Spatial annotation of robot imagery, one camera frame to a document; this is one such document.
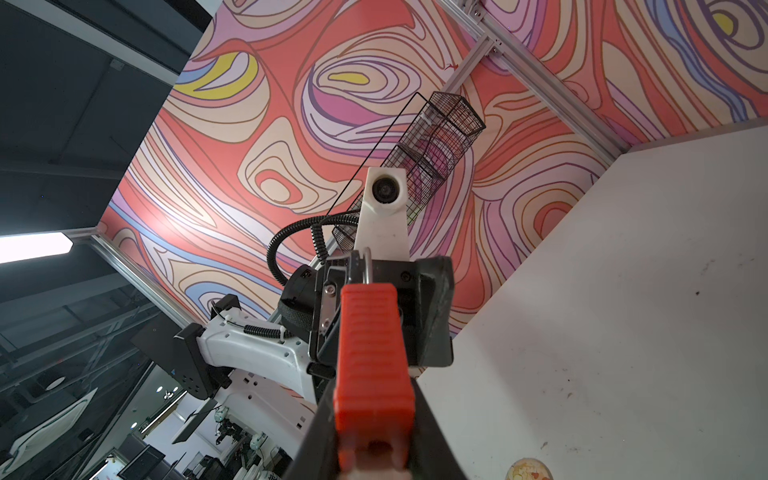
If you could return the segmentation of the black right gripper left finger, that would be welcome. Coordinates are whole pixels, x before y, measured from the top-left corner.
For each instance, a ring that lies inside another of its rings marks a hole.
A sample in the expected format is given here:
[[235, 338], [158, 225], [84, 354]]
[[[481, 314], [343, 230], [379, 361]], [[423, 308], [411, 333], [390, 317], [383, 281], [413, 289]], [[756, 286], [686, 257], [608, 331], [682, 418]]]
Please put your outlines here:
[[335, 383], [329, 383], [304, 440], [293, 456], [283, 479], [336, 480], [339, 476], [338, 435], [333, 398]]

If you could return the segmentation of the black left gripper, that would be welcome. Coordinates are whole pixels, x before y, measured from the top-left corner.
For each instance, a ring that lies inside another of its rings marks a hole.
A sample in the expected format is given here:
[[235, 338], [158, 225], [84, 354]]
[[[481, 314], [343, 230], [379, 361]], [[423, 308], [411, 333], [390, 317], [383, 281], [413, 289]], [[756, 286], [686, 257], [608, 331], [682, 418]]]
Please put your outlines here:
[[[453, 363], [450, 312], [455, 293], [450, 257], [395, 262], [395, 287], [402, 310], [402, 332], [410, 367], [443, 368]], [[370, 250], [329, 257], [317, 269], [309, 356], [336, 368], [341, 330], [341, 291], [348, 284], [372, 282]]]

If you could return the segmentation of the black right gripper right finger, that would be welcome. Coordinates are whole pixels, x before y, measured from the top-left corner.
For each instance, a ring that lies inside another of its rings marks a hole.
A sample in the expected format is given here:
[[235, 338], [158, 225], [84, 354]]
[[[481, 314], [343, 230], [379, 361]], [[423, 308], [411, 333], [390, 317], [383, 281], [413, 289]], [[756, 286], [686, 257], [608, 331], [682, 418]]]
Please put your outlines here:
[[466, 480], [417, 381], [415, 417], [409, 446], [408, 469], [417, 480]]

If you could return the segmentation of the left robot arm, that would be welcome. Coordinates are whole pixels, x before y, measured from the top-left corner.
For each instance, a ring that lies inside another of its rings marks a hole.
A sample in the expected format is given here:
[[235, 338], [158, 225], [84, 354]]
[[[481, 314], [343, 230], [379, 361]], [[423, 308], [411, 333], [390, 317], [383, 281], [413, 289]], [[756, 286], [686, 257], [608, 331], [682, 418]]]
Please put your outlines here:
[[181, 443], [219, 406], [235, 429], [265, 433], [295, 455], [317, 404], [337, 369], [342, 288], [372, 279], [397, 292], [400, 328], [411, 367], [447, 367], [453, 362], [449, 313], [455, 282], [450, 258], [375, 260], [367, 265], [351, 252], [320, 268], [297, 269], [279, 299], [271, 323], [246, 313], [239, 298], [215, 302], [207, 325], [184, 328], [153, 321], [132, 342], [173, 377], [190, 396], [205, 402], [175, 437]]

